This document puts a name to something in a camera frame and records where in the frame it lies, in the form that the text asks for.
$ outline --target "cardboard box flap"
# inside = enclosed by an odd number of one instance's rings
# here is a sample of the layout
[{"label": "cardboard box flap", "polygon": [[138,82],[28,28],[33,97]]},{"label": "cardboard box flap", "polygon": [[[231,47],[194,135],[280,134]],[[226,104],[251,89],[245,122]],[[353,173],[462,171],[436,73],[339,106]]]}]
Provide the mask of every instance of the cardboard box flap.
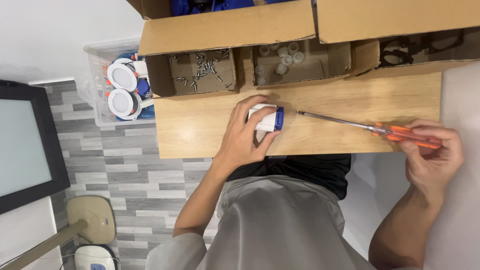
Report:
[{"label": "cardboard box flap", "polygon": [[147,20],[138,53],[152,55],[315,37],[310,0]]},{"label": "cardboard box flap", "polygon": [[480,25],[478,0],[317,0],[317,6],[324,43]]},{"label": "cardboard box flap", "polygon": [[144,20],[172,16],[170,0],[127,0]]},{"label": "cardboard box flap", "polygon": [[357,40],[350,44],[355,75],[376,68],[380,64],[380,43],[377,39]]}]

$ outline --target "clear plastic bin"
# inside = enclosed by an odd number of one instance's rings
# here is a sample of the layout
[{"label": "clear plastic bin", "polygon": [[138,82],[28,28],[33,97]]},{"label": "clear plastic bin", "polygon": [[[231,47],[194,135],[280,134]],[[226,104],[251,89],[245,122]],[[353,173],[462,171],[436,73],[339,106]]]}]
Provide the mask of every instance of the clear plastic bin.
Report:
[{"label": "clear plastic bin", "polygon": [[140,45],[140,38],[130,38],[110,42],[85,45],[84,51],[88,55],[91,82],[88,91],[92,91],[92,103],[97,126],[114,126],[155,123],[155,118],[120,121],[110,111],[107,104],[107,92],[113,90],[107,84],[107,68],[120,54],[136,52]]}]

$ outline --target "white wall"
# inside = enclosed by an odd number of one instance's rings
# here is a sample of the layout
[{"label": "white wall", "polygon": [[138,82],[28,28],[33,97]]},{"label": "white wall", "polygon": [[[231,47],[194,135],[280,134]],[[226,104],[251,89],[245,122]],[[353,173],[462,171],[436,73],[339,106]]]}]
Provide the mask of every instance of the white wall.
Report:
[{"label": "white wall", "polygon": [[1,1],[0,79],[71,80],[87,71],[86,44],[140,37],[143,19],[126,0]]},{"label": "white wall", "polygon": [[[426,270],[480,266],[480,63],[444,72],[441,118],[457,129],[465,164],[448,186],[427,244]],[[365,258],[376,228],[408,188],[402,153],[357,154],[340,202],[344,237]]]},{"label": "white wall", "polygon": [[[57,233],[50,196],[0,215],[0,264],[22,254]],[[59,269],[60,247],[24,270]]]}]

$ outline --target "hand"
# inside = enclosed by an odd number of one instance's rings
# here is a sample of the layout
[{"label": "hand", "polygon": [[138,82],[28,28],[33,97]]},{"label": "hand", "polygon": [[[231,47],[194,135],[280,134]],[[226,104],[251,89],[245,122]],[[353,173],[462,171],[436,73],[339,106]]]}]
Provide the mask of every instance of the hand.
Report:
[{"label": "hand", "polygon": [[416,119],[405,127],[411,128],[415,134],[442,140],[442,147],[438,149],[419,147],[409,141],[399,143],[407,156],[408,181],[428,202],[442,203],[448,182],[464,161],[460,135],[455,129],[444,128],[440,122],[423,119]]},{"label": "hand", "polygon": [[268,99],[269,97],[262,95],[251,96],[240,101],[233,108],[222,146],[213,159],[213,164],[225,170],[228,175],[241,165],[263,160],[274,138],[280,134],[279,130],[269,132],[258,148],[253,144],[255,127],[266,115],[276,112],[275,107],[261,108],[252,113],[245,123],[249,109],[258,103],[267,102]]}]

